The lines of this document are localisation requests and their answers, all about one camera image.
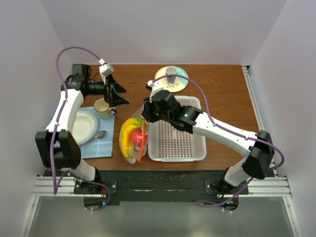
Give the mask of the clear orange zip bag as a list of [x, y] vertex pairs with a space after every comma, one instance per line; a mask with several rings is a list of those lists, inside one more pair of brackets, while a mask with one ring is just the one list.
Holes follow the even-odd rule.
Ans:
[[148, 150], [149, 124], [142, 116], [143, 110], [144, 106], [141, 106], [120, 129], [119, 148], [129, 164], [140, 162]]

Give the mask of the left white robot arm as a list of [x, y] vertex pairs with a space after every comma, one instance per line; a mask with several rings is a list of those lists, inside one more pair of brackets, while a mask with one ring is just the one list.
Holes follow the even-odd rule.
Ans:
[[103, 61], [100, 64], [100, 82], [90, 82], [90, 67], [83, 64], [78, 65], [80, 72], [73, 71], [72, 75], [62, 80], [60, 101], [53, 119], [45, 131], [36, 133], [35, 141], [42, 163], [52, 171], [54, 193], [61, 182], [61, 179], [56, 178], [57, 170], [71, 172], [83, 179], [85, 188], [92, 194], [102, 189], [98, 170], [83, 160], [79, 145], [72, 135], [77, 113], [86, 96], [103, 96], [103, 102], [111, 110], [129, 104], [121, 96], [126, 90], [112, 76], [112, 65]]

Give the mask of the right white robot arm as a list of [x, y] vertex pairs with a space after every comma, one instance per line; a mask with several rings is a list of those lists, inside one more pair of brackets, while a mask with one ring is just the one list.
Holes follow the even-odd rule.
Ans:
[[248, 178], [263, 180], [267, 176], [275, 150], [271, 135], [265, 130], [242, 131], [213, 119], [199, 108], [182, 106], [167, 90], [144, 99], [142, 116], [150, 123], [162, 120], [179, 131], [210, 138], [241, 154], [242, 160], [227, 168], [218, 183], [226, 194]]

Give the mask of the yellow fake banana bunch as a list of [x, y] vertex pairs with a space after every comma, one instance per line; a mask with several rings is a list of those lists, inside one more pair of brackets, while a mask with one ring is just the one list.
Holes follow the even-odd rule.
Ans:
[[140, 122], [135, 118], [129, 118], [124, 122], [121, 127], [119, 142], [122, 154], [125, 158], [129, 157], [129, 152], [131, 150], [129, 145], [130, 134], [139, 127]]

